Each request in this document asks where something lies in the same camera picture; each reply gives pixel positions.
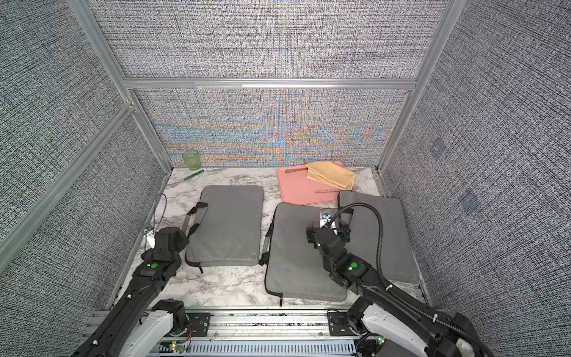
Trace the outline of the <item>grey laptop bag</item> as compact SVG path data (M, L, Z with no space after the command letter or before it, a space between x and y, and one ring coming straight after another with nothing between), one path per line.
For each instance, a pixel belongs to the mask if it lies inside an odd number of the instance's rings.
M346 300L347 291L330 279L319 251L307 240L307 230L319 227L320 212L318 207L283 202L275 208L260 259L266 266L268 294L327 303Z
M211 266L255 266L260 256L264 190L258 185L208 185L188 212L193 225L184 260Z
M352 191L338 194L338 206L361 202L372 205L380 214L383 225L381 264L382 274L389 281L407 284L419 282L410 238L401 202L395 198L372 196ZM378 222L376 215L367 208L356 207L349 223L350 241L345 245L350 254L376 266Z

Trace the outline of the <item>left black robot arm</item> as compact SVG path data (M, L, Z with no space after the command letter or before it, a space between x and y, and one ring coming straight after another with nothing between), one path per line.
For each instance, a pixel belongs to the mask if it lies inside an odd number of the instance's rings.
M188 328L184 303L160 300L147 317L144 313L181 266L180 253L188 237L176 227L155 235L154 248L145 251L125 294L73 356L146 356L163 337Z

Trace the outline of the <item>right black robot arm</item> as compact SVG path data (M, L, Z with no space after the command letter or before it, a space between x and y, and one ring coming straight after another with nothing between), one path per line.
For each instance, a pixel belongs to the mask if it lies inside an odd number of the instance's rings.
M384 336L416 356L493 355L468 318L459 313L451 317L402 291L365 260L348 253L340 232L323 226L306 229L306 236L331 280L358 296L348 319L359 332Z

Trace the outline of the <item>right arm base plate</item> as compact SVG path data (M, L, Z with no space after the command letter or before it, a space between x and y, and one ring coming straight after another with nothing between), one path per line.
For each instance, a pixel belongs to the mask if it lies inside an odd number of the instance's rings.
M357 334L352 331L352 328L349 325L349 320L346 312L340 312L337 309L328 309L327 320L330 336L357 336Z

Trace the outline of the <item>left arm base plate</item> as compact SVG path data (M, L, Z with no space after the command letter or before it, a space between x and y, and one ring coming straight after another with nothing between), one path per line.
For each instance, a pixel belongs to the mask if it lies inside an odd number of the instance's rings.
M208 336L211 325L211 314L209 312L188 312L187 328L184 336L191 338L203 338Z

